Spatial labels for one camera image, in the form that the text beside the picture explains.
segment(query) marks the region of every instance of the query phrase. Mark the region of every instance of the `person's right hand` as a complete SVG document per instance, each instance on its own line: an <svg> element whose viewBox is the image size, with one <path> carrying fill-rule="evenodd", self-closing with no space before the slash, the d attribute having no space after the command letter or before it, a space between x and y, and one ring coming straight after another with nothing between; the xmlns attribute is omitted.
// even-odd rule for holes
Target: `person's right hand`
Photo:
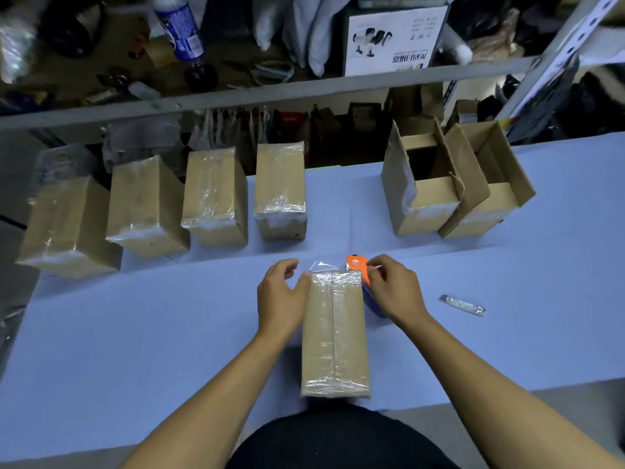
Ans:
<svg viewBox="0 0 625 469"><path fill-rule="evenodd" d="M379 255L367 262L367 273L376 301L400 328L431 319L414 271Z"/></svg>

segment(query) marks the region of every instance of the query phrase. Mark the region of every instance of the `gray floor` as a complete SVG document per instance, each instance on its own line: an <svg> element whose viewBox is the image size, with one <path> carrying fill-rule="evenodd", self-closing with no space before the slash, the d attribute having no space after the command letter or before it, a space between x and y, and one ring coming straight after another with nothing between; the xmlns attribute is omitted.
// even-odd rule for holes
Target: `gray floor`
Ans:
<svg viewBox="0 0 625 469"><path fill-rule="evenodd" d="M625 379L555 388L535 394L625 462L625 455L618 447L618 435L625 422ZM425 434L461 468L488 469L451 405L388 411L386 414ZM132 448L124 446L0 463L0 469L114 469Z"/></svg>

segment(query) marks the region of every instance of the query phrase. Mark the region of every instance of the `table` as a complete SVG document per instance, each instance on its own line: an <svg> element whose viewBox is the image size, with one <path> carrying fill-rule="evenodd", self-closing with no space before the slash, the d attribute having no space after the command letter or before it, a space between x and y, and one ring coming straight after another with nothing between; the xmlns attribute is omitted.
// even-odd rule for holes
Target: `table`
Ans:
<svg viewBox="0 0 625 469"><path fill-rule="evenodd" d="M297 257L340 265L387 252L417 271L428 309L528 390L625 376L625 134L515 148L537 196L486 236L395 237L381 164L306 172L305 241L142 260L82 281L40 278L0 385L0 461L141 441L217 373L256 330L255 286ZM254 191L250 178L250 191ZM451 294L478 318L438 302ZM448 402L418 351L367 310L372 409ZM297 337L248 427L303 408Z"/></svg>

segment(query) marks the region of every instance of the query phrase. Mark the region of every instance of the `metal shelf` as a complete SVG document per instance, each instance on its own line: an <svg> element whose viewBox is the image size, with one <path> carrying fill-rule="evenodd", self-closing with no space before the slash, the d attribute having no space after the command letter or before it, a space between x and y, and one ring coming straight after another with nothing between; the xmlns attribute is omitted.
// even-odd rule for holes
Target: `metal shelf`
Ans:
<svg viewBox="0 0 625 469"><path fill-rule="evenodd" d="M107 122L131 117L176 113L213 107L259 105L304 97L316 97L340 92L355 92L384 87L402 87L430 82L445 82L467 78L488 78L527 72L537 57L522 57L505 62L481 62L469 65L446 65L422 70L388 72L349 78L324 78L292 82L277 86L197 93L166 97L157 101L136 101L97 107L50 110L34 114L0 118L0 132L17 129L38 129L91 122Z"/></svg>

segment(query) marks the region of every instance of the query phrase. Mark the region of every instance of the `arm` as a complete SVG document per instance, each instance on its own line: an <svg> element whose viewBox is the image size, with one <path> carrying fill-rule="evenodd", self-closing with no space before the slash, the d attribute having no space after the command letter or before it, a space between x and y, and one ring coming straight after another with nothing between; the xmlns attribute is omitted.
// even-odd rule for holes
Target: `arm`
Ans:
<svg viewBox="0 0 625 469"><path fill-rule="evenodd" d="M131 453L122 469L223 468L247 415L286 343L300 325L310 289L298 260L272 266L258 286L258 332L252 341Z"/></svg>
<svg viewBox="0 0 625 469"><path fill-rule="evenodd" d="M368 265L376 300L430 365L490 467L623 468L567 419L446 331L427 312L414 271L387 255Z"/></svg>

